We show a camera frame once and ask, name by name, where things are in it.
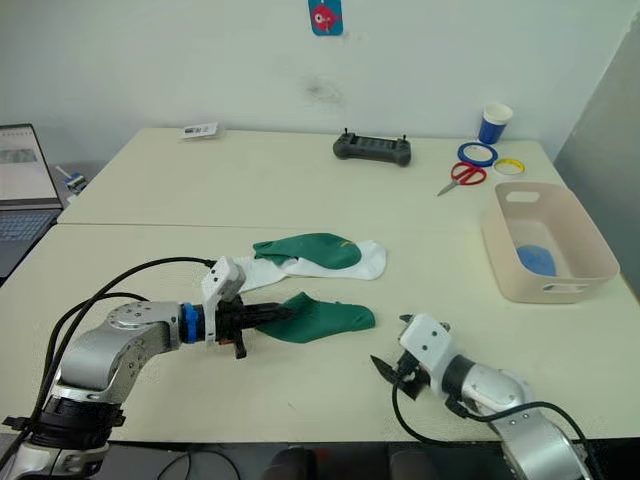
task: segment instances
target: sock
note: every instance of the sock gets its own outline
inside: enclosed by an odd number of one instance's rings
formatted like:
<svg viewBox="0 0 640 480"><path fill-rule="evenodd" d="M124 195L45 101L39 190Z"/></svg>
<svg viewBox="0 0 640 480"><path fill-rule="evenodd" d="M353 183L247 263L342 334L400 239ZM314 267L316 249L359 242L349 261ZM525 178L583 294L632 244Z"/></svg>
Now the sock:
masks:
<svg viewBox="0 0 640 480"><path fill-rule="evenodd" d="M234 258L234 262L244 270L247 277L240 291L264 287L288 276L374 280L382 275L387 265L387 251L384 247L372 240L356 243L355 246L360 252L360 261L341 269L325 268L306 258L289 258L280 266L264 258Z"/></svg>
<svg viewBox="0 0 640 480"><path fill-rule="evenodd" d="M355 265L361 254L356 244L332 233L305 233L253 245L255 258L266 258L277 266L291 258L306 258L324 268L341 269Z"/></svg>
<svg viewBox="0 0 640 480"><path fill-rule="evenodd" d="M282 304L294 311L286 320L259 325L257 330L291 343L307 343L342 332L373 328L373 312L367 307L319 302L302 292Z"/></svg>

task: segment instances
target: storage bin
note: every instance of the storage bin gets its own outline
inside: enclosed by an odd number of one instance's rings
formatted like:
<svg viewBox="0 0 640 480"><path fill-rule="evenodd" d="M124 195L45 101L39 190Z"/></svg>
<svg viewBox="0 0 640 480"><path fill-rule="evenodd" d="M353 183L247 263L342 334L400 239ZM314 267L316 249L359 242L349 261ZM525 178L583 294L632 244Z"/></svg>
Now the storage bin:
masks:
<svg viewBox="0 0 640 480"><path fill-rule="evenodd" d="M559 185L497 185L482 234L500 291L514 302L574 303L620 271L591 217L573 192ZM525 245L546 248L556 275L528 270L516 251Z"/></svg>

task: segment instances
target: black remote controller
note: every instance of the black remote controller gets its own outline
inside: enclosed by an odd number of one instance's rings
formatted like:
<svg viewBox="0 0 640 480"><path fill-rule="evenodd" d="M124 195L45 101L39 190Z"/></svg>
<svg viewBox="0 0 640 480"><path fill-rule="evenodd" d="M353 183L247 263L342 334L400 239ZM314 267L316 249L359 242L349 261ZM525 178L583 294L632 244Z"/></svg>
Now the black remote controller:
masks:
<svg viewBox="0 0 640 480"><path fill-rule="evenodd" d="M411 161L411 144L406 137L404 135L398 140L359 137L355 133L349 133L345 128L344 133L333 144L333 153L342 159L364 158L397 163L401 167L406 167Z"/></svg>

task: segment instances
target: small sign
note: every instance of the small sign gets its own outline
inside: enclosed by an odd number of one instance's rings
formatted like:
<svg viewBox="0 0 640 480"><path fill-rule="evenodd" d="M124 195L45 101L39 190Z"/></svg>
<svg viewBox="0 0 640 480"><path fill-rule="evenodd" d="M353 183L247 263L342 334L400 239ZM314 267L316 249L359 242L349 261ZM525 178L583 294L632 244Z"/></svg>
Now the small sign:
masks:
<svg viewBox="0 0 640 480"><path fill-rule="evenodd" d="M342 0L309 0L309 15L316 35L342 35Z"/></svg>

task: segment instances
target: laptop screen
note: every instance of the laptop screen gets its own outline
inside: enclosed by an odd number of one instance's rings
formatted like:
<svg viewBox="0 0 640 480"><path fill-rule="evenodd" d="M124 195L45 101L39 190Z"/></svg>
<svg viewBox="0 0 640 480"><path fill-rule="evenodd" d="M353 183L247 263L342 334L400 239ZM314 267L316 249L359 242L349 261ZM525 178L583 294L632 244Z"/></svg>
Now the laptop screen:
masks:
<svg viewBox="0 0 640 480"><path fill-rule="evenodd" d="M0 209L17 206L60 207L31 125L0 126Z"/></svg>

